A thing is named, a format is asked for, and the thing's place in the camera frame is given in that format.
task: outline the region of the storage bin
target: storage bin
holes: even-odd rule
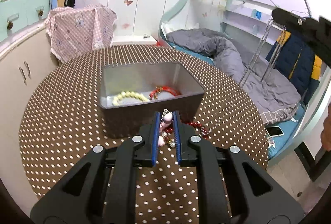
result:
[[[99,87],[99,106],[111,138],[133,136],[143,124],[151,124],[155,111],[178,110],[183,122],[192,121],[205,93],[201,84],[178,62],[106,66]],[[168,86],[181,93],[162,92],[157,100],[136,102],[124,99],[118,106],[112,99],[121,92],[134,91],[149,98],[156,87]]]

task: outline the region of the pink plaid cloth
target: pink plaid cloth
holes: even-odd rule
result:
[[[51,52],[61,62],[67,62],[93,49],[109,47],[116,19],[116,13],[102,5],[51,10],[45,20]]]

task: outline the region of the brown polka dot tablecloth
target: brown polka dot tablecloth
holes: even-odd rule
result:
[[[93,146],[110,148],[123,142],[107,137],[107,126],[97,106],[102,67],[168,61],[180,62],[205,88],[195,121],[214,125],[236,83],[214,66],[171,48],[133,44],[94,50],[61,65],[45,78],[30,98],[19,130],[23,166],[38,198]],[[209,134],[209,140],[217,147],[237,145],[267,168],[265,129],[244,91]],[[139,167],[136,223],[199,222],[196,169],[179,167],[175,155],[175,149],[163,146],[156,167]]]

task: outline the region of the gray comforter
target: gray comforter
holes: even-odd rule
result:
[[[167,39],[183,48],[213,56],[214,65],[239,82],[254,53],[226,34],[209,29],[178,30],[167,34]],[[243,89],[256,105],[264,124],[289,120],[297,111],[300,95],[278,70],[261,81],[268,62],[258,58]]]

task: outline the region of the smartphone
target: smartphone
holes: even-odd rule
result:
[[[270,126],[265,128],[270,137],[277,137],[284,135],[282,129],[279,126]]]

